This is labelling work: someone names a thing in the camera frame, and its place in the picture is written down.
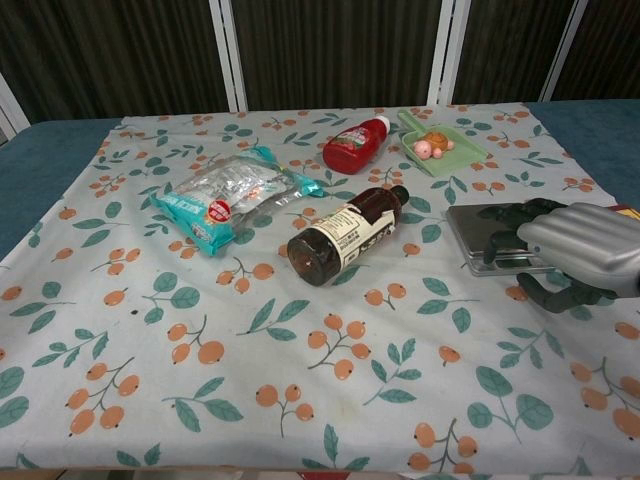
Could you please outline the silver and black right robot hand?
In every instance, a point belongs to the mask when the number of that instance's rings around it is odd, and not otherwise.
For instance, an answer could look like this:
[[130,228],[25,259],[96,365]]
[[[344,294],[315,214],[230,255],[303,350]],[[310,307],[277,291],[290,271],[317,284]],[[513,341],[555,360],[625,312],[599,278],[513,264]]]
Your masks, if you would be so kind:
[[477,216],[505,226],[489,237],[483,262],[499,250],[524,249],[570,279],[552,292],[529,273],[516,276],[528,297],[544,310],[562,313],[602,298],[640,297],[640,220],[611,208],[535,198],[492,205]]

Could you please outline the green plastic dustpan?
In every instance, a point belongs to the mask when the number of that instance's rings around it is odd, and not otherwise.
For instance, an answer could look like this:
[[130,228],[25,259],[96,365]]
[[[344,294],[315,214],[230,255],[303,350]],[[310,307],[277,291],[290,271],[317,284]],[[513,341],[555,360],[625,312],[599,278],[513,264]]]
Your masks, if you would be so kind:
[[[483,147],[452,127],[443,124],[425,126],[406,109],[400,109],[397,117],[406,128],[401,136],[405,153],[419,169],[433,177],[448,176],[472,163],[481,163],[488,157],[488,152]],[[414,145],[429,134],[440,134],[445,138],[445,149],[440,158],[421,158],[414,149]]]

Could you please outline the pink and orange turtle toy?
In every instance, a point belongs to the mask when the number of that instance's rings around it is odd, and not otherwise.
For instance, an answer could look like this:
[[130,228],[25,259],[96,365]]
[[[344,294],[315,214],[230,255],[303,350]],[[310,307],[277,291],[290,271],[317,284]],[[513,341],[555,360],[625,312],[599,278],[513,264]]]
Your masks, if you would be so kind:
[[454,147],[454,141],[440,131],[428,132],[412,145],[414,154],[421,160],[440,159]]

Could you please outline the brown labelled sauce bottle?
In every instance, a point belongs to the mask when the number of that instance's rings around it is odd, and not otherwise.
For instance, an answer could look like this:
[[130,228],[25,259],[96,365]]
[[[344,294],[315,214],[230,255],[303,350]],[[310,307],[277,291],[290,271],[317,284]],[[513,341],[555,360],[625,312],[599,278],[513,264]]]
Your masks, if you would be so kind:
[[291,266],[308,284],[326,284],[393,233],[408,200],[402,185],[363,191],[288,241]]

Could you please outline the teal and clear snack bag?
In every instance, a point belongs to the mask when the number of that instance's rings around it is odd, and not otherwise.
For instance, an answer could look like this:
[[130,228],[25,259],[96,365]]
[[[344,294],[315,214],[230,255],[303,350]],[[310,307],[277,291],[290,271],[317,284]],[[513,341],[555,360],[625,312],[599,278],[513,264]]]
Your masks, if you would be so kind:
[[239,239],[247,224],[304,197],[323,197],[314,179],[283,166],[258,145],[218,159],[171,191],[151,197],[201,252],[214,256]]

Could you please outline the red ketchup squeeze bottle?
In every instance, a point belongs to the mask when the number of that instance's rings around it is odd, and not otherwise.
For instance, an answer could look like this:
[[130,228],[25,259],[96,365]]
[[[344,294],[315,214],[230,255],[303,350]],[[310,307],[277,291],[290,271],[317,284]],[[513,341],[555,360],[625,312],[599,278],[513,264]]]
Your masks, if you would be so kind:
[[377,154],[390,132],[390,121],[378,115],[334,136],[323,148],[325,165],[338,173],[353,175]]

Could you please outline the floral print tablecloth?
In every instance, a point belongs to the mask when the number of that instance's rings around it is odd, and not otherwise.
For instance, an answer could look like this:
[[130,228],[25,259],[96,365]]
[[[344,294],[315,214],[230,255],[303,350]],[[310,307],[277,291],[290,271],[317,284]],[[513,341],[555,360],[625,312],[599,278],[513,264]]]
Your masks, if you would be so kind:
[[[612,205],[521,104],[412,108],[488,157],[432,178],[391,127],[348,176],[325,143],[372,109],[127,117],[0,260],[0,469],[211,466],[415,477],[640,476],[640,299],[560,315],[471,274],[451,206]],[[208,256],[151,204],[266,146],[316,180]],[[369,188],[393,233],[322,286],[287,243]]]

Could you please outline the white partition frame post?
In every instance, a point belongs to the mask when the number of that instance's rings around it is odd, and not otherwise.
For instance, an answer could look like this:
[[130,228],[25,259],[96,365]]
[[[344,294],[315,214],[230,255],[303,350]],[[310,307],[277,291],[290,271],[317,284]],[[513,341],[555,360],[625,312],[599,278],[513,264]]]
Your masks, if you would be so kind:
[[573,45],[573,41],[588,4],[589,0],[573,0],[555,55],[540,91],[538,98],[539,102],[549,102],[552,100],[557,82],[564,68],[566,59],[571,46]]
[[441,0],[427,105],[452,103],[471,0]]
[[249,106],[232,1],[208,0],[208,3],[228,109],[232,113],[246,113]]
[[0,73],[0,131],[7,140],[11,140],[30,126],[30,121]]

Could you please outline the small digital scale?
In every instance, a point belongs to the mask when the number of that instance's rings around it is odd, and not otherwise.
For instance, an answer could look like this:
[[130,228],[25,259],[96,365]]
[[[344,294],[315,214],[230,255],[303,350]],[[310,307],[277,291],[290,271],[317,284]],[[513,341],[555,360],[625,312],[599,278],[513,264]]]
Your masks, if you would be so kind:
[[466,266],[475,276],[504,276],[519,273],[542,274],[554,270],[534,253],[521,246],[522,241],[508,240],[494,245],[497,232],[512,232],[532,219],[517,212],[514,204],[451,206],[446,219],[460,247]]

